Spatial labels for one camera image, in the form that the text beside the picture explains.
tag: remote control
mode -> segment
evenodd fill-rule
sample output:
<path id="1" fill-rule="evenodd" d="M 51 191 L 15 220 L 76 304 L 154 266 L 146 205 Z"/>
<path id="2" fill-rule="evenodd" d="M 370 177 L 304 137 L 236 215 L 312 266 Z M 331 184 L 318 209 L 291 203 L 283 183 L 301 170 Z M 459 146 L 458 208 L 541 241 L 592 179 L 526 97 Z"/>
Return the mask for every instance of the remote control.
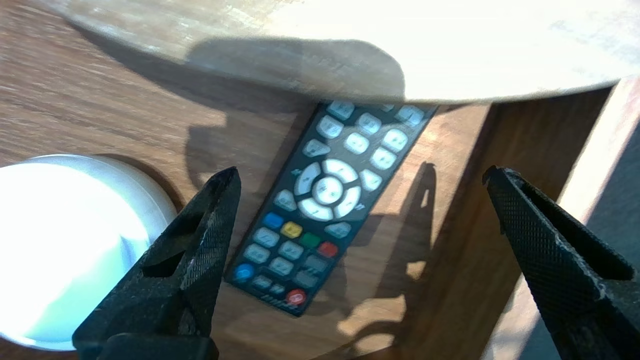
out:
<path id="1" fill-rule="evenodd" d="M 321 103 L 225 280 L 301 316 L 435 111 Z"/>

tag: green button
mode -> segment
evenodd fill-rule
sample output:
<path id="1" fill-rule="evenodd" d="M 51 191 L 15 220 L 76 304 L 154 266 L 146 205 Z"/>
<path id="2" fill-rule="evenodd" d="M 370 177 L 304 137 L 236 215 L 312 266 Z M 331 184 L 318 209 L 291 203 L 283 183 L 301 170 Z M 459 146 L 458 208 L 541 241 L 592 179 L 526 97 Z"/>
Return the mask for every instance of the green button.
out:
<path id="1" fill-rule="evenodd" d="M 314 247 L 318 246 L 318 244 L 320 243 L 320 241 L 322 241 L 319 237 L 317 237 L 316 235 L 313 234 L 309 234 L 306 233 L 302 236 L 302 239 L 300 239 L 300 243 L 308 248 L 313 249 Z"/>

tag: red power button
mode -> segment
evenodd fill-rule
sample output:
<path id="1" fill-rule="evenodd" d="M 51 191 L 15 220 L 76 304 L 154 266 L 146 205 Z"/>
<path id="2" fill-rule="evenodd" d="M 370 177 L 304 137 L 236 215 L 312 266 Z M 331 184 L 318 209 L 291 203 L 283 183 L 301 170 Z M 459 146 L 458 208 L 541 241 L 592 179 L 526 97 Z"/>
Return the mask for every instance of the red power button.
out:
<path id="1" fill-rule="evenodd" d="M 291 290 L 287 294 L 287 302 L 291 305 L 300 305 L 307 299 L 307 295 L 300 289 Z"/>

